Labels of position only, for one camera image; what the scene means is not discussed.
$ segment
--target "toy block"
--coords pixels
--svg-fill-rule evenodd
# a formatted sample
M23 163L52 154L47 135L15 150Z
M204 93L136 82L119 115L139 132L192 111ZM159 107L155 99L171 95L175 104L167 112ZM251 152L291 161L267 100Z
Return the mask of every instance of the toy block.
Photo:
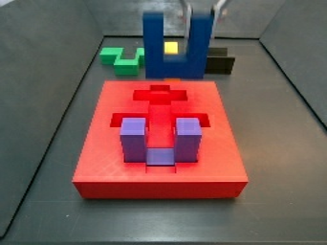
M116 75L138 75L139 64L136 59L116 59L114 63Z
M199 119L178 118L175 131L175 162L195 163L202 137Z
M100 52L102 63L114 65L115 75L136 76L139 66L144 65L144 48L138 48L134 59L123 58L124 48L103 48Z
M179 43L178 42L166 42L164 43L164 54L166 55L178 55L179 54Z
M122 57L123 52L123 48L103 48L100 52L102 63L114 65L116 58Z
M148 148L147 166L175 166L174 148Z
M147 12L143 14L147 78L203 78L212 21L211 14L194 14L188 50L182 55L170 56L164 54L164 15Z
M126 163L144 163L146 148L146 119L126 118L120 128L120 142Z
M235 57L227 56L227 48L210 47L206 73L230 75Z
M171 100L164 105L151 104L148 99L152 92L170 93L171 96L174 91L184 91L186 95L180 97L179 94L178 99L187 99ZM202 138L196 163L175 162L175 166L162 167L147 166L147 159L140 163L124 162L119 140L122 117L143 116L151 128L148 121L152 106L171 107L171 120L166 122L164 119L163 122L171 123L172 128L178 125L176 118L198 118ZM248 176L215 82L106 82L75 169L74 183L83 198L182 199L239 196L248 183Z

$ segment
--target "green block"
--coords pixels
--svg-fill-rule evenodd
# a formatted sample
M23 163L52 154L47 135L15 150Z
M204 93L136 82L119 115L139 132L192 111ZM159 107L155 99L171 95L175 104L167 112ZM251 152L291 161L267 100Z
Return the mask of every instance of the green block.
M130 67L130 68L115 68L115 75L118 76L138 76L139 68Z
M124 48L103 48L100 52L102 63L112 65L116 59L120 59Z
M144 65L144 48L138 48L134 59L123 58L124 48L103 48L100 52L102 63L114 65L116 75L136 76L139 66Z

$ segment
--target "yellow block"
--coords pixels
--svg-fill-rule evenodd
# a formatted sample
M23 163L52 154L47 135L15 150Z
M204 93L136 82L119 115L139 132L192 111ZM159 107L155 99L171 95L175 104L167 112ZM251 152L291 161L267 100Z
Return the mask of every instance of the yellow block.
M179 54L179 43L178 42L166 42L164 43L164 54L166 55L178 55Z

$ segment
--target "red block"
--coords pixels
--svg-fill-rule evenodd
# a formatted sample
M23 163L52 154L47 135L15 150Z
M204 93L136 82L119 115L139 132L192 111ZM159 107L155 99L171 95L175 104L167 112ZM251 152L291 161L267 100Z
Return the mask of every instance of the red block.
M164 103L156 101L159 97L155 94L144 92L151 87L155 94L164 97ZM199 118L202 142L198 163L176 163L175 167L124 163L119 140L122 117L135 115L147 118L148 144L159 144L163 139L163 145L174 144L171 132L174 133L176 117ZM158 123L163 127L162 138ZM183 81L168 85L167 82L156 81L106 82L74 183L84 198L236 197L248 183L248 176L215 82Z

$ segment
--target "purple block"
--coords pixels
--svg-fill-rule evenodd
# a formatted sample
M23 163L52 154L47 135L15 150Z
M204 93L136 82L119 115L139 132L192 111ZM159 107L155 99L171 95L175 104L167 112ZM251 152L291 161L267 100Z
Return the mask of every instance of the purple block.
M198 150L202 138L199 119L176 119L175 162L198 162Z
M146 135L146 119L124 118L122 122L120 135Z
M176 119L176 134L178 135L202 135L198 118L178 118Z
M174 148L148 148L147 166L175 166Z
M124 118L120 128L120 143L126 163L146 163L146 119Z

